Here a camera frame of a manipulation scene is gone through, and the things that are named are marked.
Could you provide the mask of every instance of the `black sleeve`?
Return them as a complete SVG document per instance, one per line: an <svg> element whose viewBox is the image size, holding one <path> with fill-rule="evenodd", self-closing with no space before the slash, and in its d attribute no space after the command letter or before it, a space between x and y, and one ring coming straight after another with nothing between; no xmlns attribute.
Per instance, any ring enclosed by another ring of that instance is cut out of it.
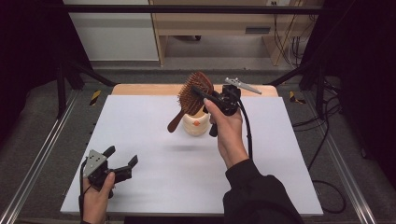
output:
<svg viewBox="0 0 396 224"><path fill-rule="evenodd" d="M303 223L283 184L260 174L252 160L226 172L231 190L223 198L224 221L238 223Z"/></svg>

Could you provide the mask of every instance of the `white cabinet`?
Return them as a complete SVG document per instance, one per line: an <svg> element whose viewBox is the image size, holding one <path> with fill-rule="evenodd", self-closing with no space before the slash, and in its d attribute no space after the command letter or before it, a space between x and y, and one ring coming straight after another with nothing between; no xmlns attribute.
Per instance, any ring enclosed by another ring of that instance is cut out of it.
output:
<svg viewBox="0 0 396 224"><path fill-rule="evenodd" d="M148 5L147 0L64 0L65 4ZM70 13L90 61L158 61L148 13Z"/></svg>

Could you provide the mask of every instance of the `ceramic cup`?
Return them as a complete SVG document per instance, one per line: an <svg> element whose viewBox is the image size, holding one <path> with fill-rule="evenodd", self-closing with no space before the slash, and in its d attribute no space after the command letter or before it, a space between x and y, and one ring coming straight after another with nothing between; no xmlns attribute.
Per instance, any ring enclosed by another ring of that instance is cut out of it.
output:
<svg viewBox="0 0 396 224"><path fill-rule="evenodd" d="M183 116L184 130L193 136L205 133L209 127L209 115L203 111L204 107L194 116L185 114Z"/></svg>

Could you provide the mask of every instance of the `white table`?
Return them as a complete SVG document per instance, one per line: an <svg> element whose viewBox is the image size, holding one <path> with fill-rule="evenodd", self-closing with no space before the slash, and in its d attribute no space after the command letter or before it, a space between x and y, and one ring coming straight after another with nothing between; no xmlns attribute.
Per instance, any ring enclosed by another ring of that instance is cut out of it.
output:
<svg viewBox="0 0 396 224"><path fill-rule="evenodd" d="M284 184L302 216L323 212L280 97L243 96L253 138L253 159L263 175ZM104 152L115 146L110 168L125 166L137 154L133 177L114 189L107 212L122 216L221 216L230 189L217 139L193 137L181 123L166 129L180 107L175 95L110 95L87 146ZM79 170L61 212L78 214Z"/></svg>

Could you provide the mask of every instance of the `hairbrush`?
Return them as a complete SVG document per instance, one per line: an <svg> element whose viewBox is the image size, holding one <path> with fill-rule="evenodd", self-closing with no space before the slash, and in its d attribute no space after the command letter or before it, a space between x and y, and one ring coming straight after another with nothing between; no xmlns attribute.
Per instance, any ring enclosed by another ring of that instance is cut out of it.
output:
<svg viewBox="0 0 396 224"><path fill-rule="evenodd" d="M202 72L196 72L189 76L178 93L177 97L181 108L180 112L178 112L175 118L168 124L169 133L175 131L185 114L193 116L198 113L204 105L202 97L196 94L193 89L199 89L201 92L211 95L213 92L213 84Z"/></svg>

